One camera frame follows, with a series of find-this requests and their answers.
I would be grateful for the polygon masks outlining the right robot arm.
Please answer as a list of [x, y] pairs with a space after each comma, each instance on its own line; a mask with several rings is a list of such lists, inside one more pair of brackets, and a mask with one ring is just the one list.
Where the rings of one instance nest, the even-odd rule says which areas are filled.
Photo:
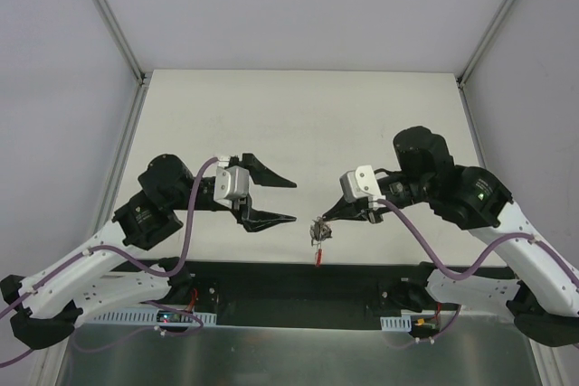
[[[578, 269], [539, 233], [511, 191], [485, 168], [455, 164], [445, 139], [427, 127], [406, 128], [393, 146], [399, 170], [361, 165], [340, 177], [342, 195], [312, 223], [312, 245], [331, 238], [332, 221], [377, 224], [391, 212], [433, 265], [427, 278], [407, 286], [413, 306], [467, 306], [507, 319], [539, 344], [577, 346]], [[444, 265], [404, 214], [421, 203], [484, 244], [466, 270]]]

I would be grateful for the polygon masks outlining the metal key holder red handle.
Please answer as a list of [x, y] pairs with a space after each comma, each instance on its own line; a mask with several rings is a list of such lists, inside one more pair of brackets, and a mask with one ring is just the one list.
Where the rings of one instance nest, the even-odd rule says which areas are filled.
[[319, 268], [322, 263], [323, 247], [325, 240], [332, 238], [332, 229], [322, 216], [317, 217], [309, 227], [310, 244], [315, 249], [314, 265]]

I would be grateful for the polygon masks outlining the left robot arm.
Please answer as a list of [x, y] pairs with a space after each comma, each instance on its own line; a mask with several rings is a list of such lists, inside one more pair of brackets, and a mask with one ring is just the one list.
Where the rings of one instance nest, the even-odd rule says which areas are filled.
[[249, 153], [212, 157], [197, 174], [178, 156], [159, 155], [138, 183], [140, 191], [79, 247], [32, 276], [2, 279], [1, 315], [30, 350], [65, 340], [109, 310], [185, 302], [194, 288], [185, 263], [195, 212], [229, 212], [249, 233], [296, 220], [253, 208], [251, 185], [292, 189], [295, 183]]

